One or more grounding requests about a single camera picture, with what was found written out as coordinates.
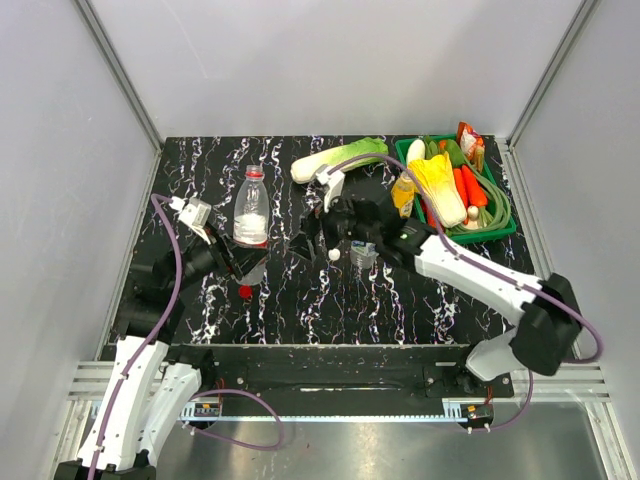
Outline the white bottle cap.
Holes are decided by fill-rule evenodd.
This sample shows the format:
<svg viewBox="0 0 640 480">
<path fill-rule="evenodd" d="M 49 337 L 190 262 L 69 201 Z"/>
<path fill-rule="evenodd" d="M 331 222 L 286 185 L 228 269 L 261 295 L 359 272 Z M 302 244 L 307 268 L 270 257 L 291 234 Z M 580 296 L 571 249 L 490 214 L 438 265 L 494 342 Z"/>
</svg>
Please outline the white bottle cap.
<svg viewBox="0 0 640 480">
<path fill-rule="evenodd" d="M 335 249 L 331 249 L 328 251 L 328 257 L 331 261 L 337 261 L 340 259 L 341 256 L 341 252 L 339 249 L 335 248 Z"/>
</svg>

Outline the red bottle cap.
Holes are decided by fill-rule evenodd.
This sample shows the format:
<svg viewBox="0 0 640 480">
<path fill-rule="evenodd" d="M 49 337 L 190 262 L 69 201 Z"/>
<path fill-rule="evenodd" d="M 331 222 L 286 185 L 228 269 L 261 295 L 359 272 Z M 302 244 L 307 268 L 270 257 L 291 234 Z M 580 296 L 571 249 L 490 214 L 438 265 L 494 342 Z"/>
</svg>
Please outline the red bottle cap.
<svg viewBox="0 0 640 480">
<path fill-rule="evenodd" d="M 238 289 L 238 294 L 243 299 L 251 299 L 253 296 L 253 289 L 248 285 L 241 285 Z"/>
</svg>

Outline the red-label soda bottle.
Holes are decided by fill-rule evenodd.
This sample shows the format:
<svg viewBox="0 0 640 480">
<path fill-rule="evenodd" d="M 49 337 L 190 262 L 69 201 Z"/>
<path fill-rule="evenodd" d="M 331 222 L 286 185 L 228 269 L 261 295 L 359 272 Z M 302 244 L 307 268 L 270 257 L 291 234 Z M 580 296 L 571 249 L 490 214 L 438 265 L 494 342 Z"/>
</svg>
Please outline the red-label soda bottle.
<svg viewBox="0 0 640 480">
<path fill-rule="evenodd" d="M 249 165 L 236 195 L 233 239 L 244 246 L 266 248 L 269 217 L 270 205 L 263 168 Z"/>
</svg>

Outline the clear blue-cap water bottle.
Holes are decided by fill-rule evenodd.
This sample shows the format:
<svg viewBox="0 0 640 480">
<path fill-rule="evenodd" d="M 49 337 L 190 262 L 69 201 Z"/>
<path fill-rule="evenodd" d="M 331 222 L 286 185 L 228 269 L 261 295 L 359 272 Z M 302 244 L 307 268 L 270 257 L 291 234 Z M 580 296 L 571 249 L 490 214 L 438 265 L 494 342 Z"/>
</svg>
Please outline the clear blue-cap water bottle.
<svg viewBox="0 0 640 480">
<path fill-rule="evenodd" d="M 370 270 L 376 263 L 378 253 L 374 243 L 354 240 L 351 242 L 350 260 L 360 270 Z"/>
</svg>

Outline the yellow juice bottle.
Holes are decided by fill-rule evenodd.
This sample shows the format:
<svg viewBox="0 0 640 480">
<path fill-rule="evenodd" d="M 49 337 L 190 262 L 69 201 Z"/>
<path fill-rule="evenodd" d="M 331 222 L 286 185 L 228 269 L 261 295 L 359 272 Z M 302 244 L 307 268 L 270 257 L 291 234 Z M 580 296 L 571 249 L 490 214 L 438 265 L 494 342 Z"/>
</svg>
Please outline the yellow juice bottle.
<svg viewBox="0 0 640 480">
<path fill-rule="evenodd" d="M 414 195 L 414 182 L 406 172 L 401 173 L 391 188 L 391 198 L 401 218 L 409 218 L 411 216 Z"/>
</svg>

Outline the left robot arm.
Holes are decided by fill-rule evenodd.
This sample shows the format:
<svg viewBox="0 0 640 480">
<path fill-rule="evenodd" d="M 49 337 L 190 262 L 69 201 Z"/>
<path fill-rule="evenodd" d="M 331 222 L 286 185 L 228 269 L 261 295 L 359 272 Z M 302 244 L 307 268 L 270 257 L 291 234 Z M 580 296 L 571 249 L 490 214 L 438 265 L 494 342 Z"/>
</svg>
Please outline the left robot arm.
<svg viewBox="0 0 640 480">
<path fill-rule="evenodd" d="M 155 478 L 178 414 L 217 381 L 211 352 L 172 343 L 184 311 L 180 294 L 211 274 L 241 279 L 266 256 L 265 242 L 236 242 L 206 225 L 185 249 L 131 267 L 100 410 L 76 458 L 60 463 L 55 478 Z"/>
</svg>

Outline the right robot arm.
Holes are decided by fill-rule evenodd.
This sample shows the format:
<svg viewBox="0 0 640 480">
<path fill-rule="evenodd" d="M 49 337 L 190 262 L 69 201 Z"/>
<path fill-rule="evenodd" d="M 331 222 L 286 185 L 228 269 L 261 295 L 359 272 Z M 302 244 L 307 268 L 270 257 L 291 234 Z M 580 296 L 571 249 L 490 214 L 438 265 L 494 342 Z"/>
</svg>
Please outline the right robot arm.
<svg viewBox="0 0 640 480">
<path fill-rule="evenodd" d="M 339 197 L 329 207 L 318 205 L 302 217 L 290 249 L 313 260 L 319 237 L 331 258 L 343 241 L 369 243 L 386 263 L 444 282 L 510 322 L 511 330 L 473 346 L 456 369 L 455 384 L 466 395 L 478 395 L 491 380 L 518 369 L 555 375 L 581 331 L 565 277 L 541 280 L 496 264 L 401 217 L 388 201 Z"/>
</svg>

